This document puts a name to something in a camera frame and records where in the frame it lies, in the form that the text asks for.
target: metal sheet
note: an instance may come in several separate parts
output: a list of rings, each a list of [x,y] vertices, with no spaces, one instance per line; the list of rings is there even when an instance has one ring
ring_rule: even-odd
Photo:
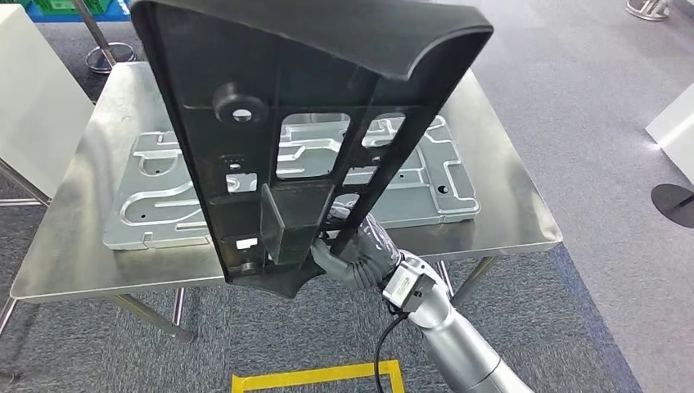
[[[402,118],[375,120],[363,144],[382,146]],[[349,121],[288,124],[282,131],[277,175],[324,174],[337,156]],[[347,184],[366,184],[375,167],[354,168]],[[228,174],[229,193],[254,191],[255,174]],[[356,201],[343,195],[341,202]],[[372,213],[385,228],[453,223],[480,209],[475,191],[443,117],[437,116],[415,151],[390,182]],[[145,250],[210,242],[210,233],[173,131],[137,137],[125,166],[103,236],[113,250]]]
[[[482,201],[480,213],[474,221],[391,229],[397,244],[436,261],[543,251],[560,242],[559,228],[472,73],[442,115]],[[41,303],[223,283],[211,245],[113,251],[101,241],[135,138],[170,127],[149,65],[114,67],[12,297]]]

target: protective cover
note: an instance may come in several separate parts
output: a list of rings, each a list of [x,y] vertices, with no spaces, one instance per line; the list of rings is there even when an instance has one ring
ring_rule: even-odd
[[[159,84],[228,282],[293,296],[339,255],[492,34],[472,7],[408,0],[140,0],[132,19]],[[405,120],[365,147],[379,115]],[[282,124],[297,114],[349,119],[333,166],[277,176]],[[365,184],[352,168],[374,166]],[[256,180],[230,191],[227,175]],[[327,214],[357,194],[346,219]],[[237,242],[256,238],[240,249]]]

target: stainless steel table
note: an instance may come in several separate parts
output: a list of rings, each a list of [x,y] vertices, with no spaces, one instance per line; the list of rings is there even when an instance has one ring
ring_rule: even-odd
[[[442,115],[460,148],[481,212],[469,222],[390,230],[396,243],[439,262],[545,251],[560,242],[554,218],[471,72]],[[42,303],[107,296],[165,332],[183,340],[191,338],[178,326],[181,290],[173,321],[129,294],[223,284],[214,248],[112,251],[101,242],[135,137],[169,129],[149,65],[116,65],[15,278],[12,298]],[[490,262],[490,258],[482,260],[458,298]]]

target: black round base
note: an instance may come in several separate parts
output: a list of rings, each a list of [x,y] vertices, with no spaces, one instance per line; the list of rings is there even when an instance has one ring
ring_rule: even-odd
[[[670,221],[694,228],[694,192],[674,184],[660,184],[651,191],[651,200]]]

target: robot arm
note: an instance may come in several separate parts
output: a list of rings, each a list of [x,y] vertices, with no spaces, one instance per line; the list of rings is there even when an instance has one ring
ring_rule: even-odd
[[[531,392],[470,322],[451,305],[441,277],[421,258],[403,251],[383,296],[408,312],[426,339],[428,353],[455,392]]]
[[[331,209],[337,218],[347,213],[347,206]],[[532,392],[451,305],[451,294],[434,269],[418,256],[398,250],[371,215],[339,258],[321,239],[313,242],[311,251],[329,276],[348,287],[385,286],[383,297],[421,329],[431,360],[453,391]]]

